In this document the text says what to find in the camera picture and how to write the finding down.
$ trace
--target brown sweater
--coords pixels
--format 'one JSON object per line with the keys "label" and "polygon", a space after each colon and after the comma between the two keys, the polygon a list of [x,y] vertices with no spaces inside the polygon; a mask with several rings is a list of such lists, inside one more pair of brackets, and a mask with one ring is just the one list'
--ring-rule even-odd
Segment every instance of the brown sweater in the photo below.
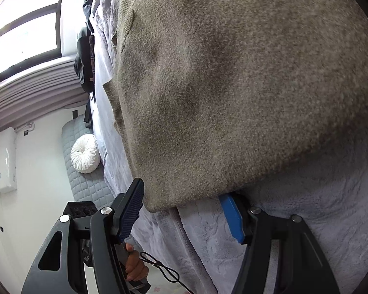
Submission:
{"label": "brown sweater", "polygon": [[144,203],[261,180],[368,121],[355,0],[121,0],[105,89]]}

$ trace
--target finger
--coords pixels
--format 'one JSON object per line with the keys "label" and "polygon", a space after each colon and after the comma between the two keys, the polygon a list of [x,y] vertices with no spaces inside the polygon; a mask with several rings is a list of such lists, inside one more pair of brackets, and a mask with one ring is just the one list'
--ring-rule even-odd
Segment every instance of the finger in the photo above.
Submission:
{"label": "finger", "polygon": [[130,253],[126,263],[126,273],[130,273],[138,265],[139,262],[139,252],[133,251]]}
{"label": "finger", "polygon": [[140,281],[142,278],[147,277],[149,275],[149,268],[147,266],[143,267],[143,270],[140,272],[140,274],[134,279],[134,281]]}
{"label": "finger", "polygon": [[126,243],[126,250],[127,252],[134,251],[134,246],[132,244]]}
{"label": "finger", "polygon": [[143,261],[138,261],[138,265],[127,275],[127,281],[132,281],[135,278],[137,278],[139,276],[139,274],[142,272],[144,268],[144,263]]}

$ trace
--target metal screw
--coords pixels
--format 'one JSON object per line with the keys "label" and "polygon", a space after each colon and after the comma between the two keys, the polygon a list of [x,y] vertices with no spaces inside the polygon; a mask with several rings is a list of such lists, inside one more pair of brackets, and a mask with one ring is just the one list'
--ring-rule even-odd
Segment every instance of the metal screw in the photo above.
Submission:
{"label": "metal screw", "polygon": [[102,208],[101,209],[101,213],[102,214],[105,214],[105,215],[107,215],[107,214],[109,214],[111,212],[112,212],[112,208],[111,207],[105,207],[105,208]]}
{"label": "metal screw", "polygon": [[298,216],[298,215],[294,214],[294,215],[292,215],[292,216],[291,216],[291,220],[292,220],[293,222],[295,222],[295,223],[300,223],[300,222],[301,222],[301,220],[302,220],[302,217],[300,217],[300,216]]}
{"label": "metal screw", "polygon": [[63,214],[63,215],[60,217],[60,222],[65,223],[65,222],[67,222],[69,219],[70,219],[69,215],[67,215],[67,214]]}
{"label": "metal screw", "polygon": [[260,208],[258,208],[258,207],[252,207],[252,208],[250,208],[250,211],[253,214],[259,214],[261,212]]}

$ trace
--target white wall-mounted appliance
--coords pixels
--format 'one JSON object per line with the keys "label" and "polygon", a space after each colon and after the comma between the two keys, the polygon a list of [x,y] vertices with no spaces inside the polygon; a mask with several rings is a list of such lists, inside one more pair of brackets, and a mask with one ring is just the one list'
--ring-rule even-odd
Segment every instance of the white wall-mounted appliance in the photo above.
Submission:
{"label": "white wall-mounted appliance", "polygon": [[0,192],[16,190],[16,132],[7,128],[0,132]]}

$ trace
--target white pillow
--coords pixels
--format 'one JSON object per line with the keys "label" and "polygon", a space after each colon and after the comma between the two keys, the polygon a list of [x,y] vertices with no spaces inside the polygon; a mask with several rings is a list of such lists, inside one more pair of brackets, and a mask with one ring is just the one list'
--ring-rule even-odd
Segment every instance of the white pillow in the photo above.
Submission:
{"label": "white pillow", "polygon": [[93,134],[85,134],[77,139],[71,149],[71,162],[76,171],[91,173],[100,164],[97,139]]}

